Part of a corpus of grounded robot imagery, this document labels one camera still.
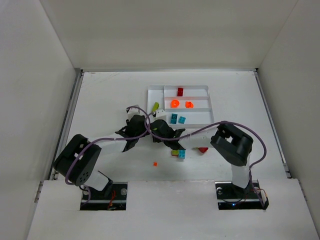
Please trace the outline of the teal curved lego brick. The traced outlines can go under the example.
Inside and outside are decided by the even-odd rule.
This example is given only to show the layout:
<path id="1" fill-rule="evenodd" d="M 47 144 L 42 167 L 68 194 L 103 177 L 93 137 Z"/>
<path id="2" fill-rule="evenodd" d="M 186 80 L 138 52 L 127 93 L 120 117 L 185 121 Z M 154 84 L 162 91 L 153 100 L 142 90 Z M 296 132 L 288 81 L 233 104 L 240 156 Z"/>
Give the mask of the teal curved lego brick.
<path id="1" fill-rule="evenodd" d="M 177 123 L 177 118 L 178 118 L 178 115 L 176 113 L 172 113 L 171 114 L 171 118 L 170 118 L 170 123 L 171 124 L 176 124 Z"/>

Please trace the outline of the teal square lego brick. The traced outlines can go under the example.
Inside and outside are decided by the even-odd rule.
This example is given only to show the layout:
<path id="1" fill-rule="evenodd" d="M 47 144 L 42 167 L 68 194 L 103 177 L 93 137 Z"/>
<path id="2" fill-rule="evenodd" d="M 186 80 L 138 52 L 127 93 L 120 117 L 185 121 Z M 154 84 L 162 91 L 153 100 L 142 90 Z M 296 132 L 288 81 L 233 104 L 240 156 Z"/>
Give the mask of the teal square lego brick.
<path id="1" fill-rule="evenodd" d="M 184 124 L 185 121 L 186 121 L 186 118 L 183 117 L 183 116 L 180 116 L 179 119 L 178 119 L 178 123 L 179 123 L 179 124 Z"/>

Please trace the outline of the long lime green lego brick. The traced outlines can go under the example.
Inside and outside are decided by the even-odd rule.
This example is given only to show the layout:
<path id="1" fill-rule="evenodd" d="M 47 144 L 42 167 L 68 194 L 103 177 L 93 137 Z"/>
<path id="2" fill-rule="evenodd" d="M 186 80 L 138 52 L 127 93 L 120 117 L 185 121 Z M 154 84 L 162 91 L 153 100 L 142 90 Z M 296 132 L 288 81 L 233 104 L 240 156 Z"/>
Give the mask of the long lime green lego brick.
<path id="1" fill-rule="evenodd" d="M 152 107 L 152 109 L 151 109 L 151 111 L 152 112 L 156 112 L 159 109 L 159 107 L 160 107 L 160 104 L 158 102 L 155 102 L 153 107 Z"/>

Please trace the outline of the orange ring lego piece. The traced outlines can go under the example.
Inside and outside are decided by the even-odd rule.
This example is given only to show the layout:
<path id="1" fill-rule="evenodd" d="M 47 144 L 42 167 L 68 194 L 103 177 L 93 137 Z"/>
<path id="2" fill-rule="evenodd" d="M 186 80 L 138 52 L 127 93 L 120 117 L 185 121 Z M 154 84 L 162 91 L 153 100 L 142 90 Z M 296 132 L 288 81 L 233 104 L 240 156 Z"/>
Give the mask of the orange ring lego piece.
<path id="1" fill-rule="evenodd" d="M 171 108 L 178 108 L 180 106 L 180 101 L 177 100 L 177 99 L 173 99 L 171 102 L 170 102 L 170 107 Z"/>

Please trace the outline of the orange curved lego piece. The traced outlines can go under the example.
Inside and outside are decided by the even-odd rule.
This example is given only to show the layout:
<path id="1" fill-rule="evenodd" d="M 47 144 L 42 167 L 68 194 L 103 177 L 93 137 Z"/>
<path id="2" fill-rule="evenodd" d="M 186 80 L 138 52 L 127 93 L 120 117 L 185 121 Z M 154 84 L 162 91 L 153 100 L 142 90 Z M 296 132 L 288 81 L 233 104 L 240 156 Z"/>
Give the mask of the orange curved lego piece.
<path id="1" fill-rule="evenodd" d="M 194 104 L 193 104 L 192 101 L 186 101 L 186 102 L 185 102 L 185 107 L 186 107 L 187 109 L 192 109 L 192 108 L 194 108 Z"/>

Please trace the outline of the red sloped lego brick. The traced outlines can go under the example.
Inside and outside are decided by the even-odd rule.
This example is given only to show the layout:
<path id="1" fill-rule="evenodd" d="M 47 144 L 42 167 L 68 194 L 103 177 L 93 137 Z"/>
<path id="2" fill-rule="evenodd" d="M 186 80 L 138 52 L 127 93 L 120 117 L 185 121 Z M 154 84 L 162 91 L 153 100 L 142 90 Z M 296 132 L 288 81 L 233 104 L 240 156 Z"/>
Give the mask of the red sloped lego brick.
<path id="1" fill-rule="evenodd" d="M 209 148 L 208 147 L 199 147 L 198 150 L 204 154 Z"/>

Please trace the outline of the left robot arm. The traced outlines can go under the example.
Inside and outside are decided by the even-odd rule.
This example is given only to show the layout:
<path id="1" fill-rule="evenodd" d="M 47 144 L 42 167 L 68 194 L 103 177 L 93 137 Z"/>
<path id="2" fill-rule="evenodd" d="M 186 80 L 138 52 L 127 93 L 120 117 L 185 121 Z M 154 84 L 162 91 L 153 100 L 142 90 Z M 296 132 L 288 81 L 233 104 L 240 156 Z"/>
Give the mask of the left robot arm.
<path id="1" fill-rule="evenodd" d="M 99 156 L 126 152 L 145 134 L 143 115 L 134 115 L 126 121 L 125 127 L 102 138 L 86 138 L 76 134 L 56 158 L 53 168 L 71 185 L 88 186 L 104 192 L 112 185 L 112 181 L 94 170 Z"/>

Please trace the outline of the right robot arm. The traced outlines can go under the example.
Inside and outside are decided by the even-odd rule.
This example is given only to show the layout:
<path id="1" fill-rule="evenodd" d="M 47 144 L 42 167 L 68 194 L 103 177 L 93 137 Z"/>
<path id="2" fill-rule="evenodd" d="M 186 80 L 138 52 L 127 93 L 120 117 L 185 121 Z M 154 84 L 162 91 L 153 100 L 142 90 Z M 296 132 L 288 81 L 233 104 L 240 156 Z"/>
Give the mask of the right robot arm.
<path id="1" fill-rule="evenodd" d="M 247 188 L 249 177 L 249 158 L 252 152 L 253 138 L 230 123 L 219 123 L 217 128 L 204 129 L 197 133 L 182 134 L 185 129 L 169 127 L 164 120 L 155 120 L 150 124 L 154 142 L 162 142 L 172 150 L 190 150 L 194 148 L 214 148 L 231 164 L 232 184 Z"/>

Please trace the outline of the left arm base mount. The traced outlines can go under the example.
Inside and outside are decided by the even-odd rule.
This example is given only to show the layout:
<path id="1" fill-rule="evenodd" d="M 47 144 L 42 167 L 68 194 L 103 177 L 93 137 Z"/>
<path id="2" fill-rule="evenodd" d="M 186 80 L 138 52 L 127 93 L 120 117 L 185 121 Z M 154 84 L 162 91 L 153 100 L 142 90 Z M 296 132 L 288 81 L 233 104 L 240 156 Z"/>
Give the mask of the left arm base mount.
<path id="1" fill-rule="evenodd" d="M 125 211 L 127 208 L 128 183 L 113 182 L 106 190 L 98 191 L 92 187 L 82 190 L 81 211 Z"/>

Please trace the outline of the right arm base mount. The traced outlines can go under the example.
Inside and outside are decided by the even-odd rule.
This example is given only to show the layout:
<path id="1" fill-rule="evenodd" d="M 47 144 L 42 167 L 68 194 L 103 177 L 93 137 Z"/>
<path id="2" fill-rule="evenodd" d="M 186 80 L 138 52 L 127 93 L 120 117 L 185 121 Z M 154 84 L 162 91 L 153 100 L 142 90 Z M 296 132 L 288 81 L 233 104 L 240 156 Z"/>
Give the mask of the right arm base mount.
<path id="1" fill-rule="evenodd" d="M 240 188 L 231 181 L 215 183 L 217 206 L 219 210 L 266 210 L 269 199 L 258 181 L 253 181 L 247 188 Z"/>

